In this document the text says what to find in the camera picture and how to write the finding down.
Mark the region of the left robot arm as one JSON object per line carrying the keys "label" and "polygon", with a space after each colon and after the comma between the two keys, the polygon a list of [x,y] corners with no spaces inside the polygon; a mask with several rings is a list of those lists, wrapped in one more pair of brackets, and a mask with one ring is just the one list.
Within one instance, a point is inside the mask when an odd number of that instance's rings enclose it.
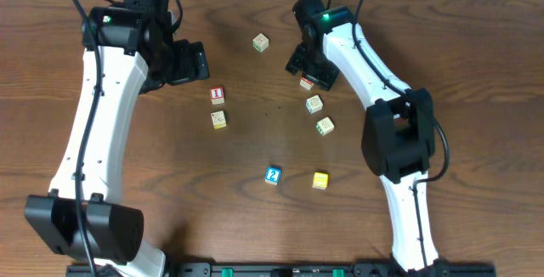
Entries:
{"label": "left robot arm", "polygon": [[83,81],[64,158],[25,219],[48,248],[84,261],[84,276],[169,276],[166,254],[145,241],[144,215],[122,204],[122,160],[139,95],[205,80],[200,42],[175,40],[177,0],[109,0],[82,11]]}

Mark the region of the red letter I block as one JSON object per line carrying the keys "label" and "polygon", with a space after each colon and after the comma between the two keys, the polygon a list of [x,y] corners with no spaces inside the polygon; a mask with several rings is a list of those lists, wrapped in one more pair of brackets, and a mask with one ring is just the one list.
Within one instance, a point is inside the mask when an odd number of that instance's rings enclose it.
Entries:
{"label": "red letter I block", "polygon": [[213,105],[221,105],[224,103],[224,90],[222,87],[211,88],[210,96]]}

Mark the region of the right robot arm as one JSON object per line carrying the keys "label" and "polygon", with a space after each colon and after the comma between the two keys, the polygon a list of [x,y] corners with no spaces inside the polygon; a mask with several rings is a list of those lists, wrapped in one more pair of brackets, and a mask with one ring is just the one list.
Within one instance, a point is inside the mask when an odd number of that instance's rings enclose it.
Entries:
{"label": "right robot arm", "polygon": [[322,0],[297,0],[292,12],[302,41],[286,70],[301,73],[325,90],[344,75],[363,104],[361,150],[386,193],[395,264],[410,276],[444,275],[426,196],[434,136],[442,133],[430,93],[411,89],[383,63],[348,8],[326,8]]}

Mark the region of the red letter A block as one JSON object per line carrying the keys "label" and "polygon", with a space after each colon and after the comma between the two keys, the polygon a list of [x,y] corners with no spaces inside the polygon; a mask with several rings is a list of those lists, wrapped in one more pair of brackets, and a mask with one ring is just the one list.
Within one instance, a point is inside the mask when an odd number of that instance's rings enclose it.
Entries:
{"label": "red letter A block", "polygon": [[310,89],[314,86],[314,84],[313,84],[310,80],[308,80],[308,79],[306,79],[306,78],[304,78],[304,77],[302,77],[302,78],[300,79],[300,83],[299,83],[299,84],[300,84],[300,86],[301,86],[302,88],[305,88],[305,89],[307,89],[307,90],[310,90]]}

